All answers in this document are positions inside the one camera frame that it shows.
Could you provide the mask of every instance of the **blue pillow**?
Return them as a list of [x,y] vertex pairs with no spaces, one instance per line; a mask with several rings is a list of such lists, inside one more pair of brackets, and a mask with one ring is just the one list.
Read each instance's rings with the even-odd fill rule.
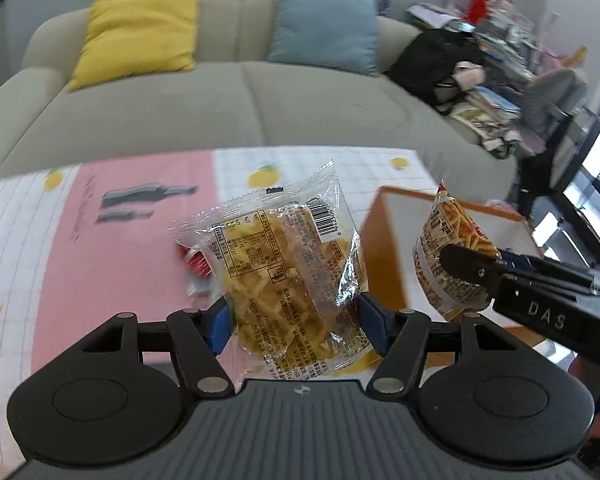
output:
[[372,74],[378,34],[373,0],[279,0],[269,61]]

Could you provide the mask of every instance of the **yellow pillow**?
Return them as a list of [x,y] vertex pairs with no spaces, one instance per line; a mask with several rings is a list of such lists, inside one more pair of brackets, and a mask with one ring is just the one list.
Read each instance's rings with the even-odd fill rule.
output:
[[195,67],[198,0],[99,0],[69,88]]

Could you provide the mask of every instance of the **barcode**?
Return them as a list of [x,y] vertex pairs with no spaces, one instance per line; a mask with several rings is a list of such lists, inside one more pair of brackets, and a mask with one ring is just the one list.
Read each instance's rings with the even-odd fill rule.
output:
[[314,220],[320,243],[331,242],[340,236],[338,221],[329,204],[321,198],[314,197],[306,203],[306,206]]

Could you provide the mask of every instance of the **sofa backrest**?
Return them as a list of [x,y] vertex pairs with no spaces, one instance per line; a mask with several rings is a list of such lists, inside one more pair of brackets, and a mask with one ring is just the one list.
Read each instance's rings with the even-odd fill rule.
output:
[[[266,60],[277,4],[278,0],[200,0],[196,60]],[[22,67],[52,67],[69,81],[82,51],[88,12],[88,9],[75,10],[40,25],[29,41]],[[378,70],[385,72],[419,31],[388,18],[378,20]]]

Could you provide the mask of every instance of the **snack package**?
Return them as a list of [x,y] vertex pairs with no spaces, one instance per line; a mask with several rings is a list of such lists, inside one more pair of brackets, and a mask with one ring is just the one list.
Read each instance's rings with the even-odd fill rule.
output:
[[174,229],[197,244],[233,309],[241,378],[306,380],[370,349],[354,300],[367,290],[333,163],[282,191],[235,198]]
[[447,244],[462,245],[479,253],[500,257],[497,248],[449,195],[444,184],[440,184],[429,218],[413,248],[413,261],[429,303],[446,320],[452,321],[465,310],[484,310],[490,300],[480,285],[454,278],[442,268],[440,251]]

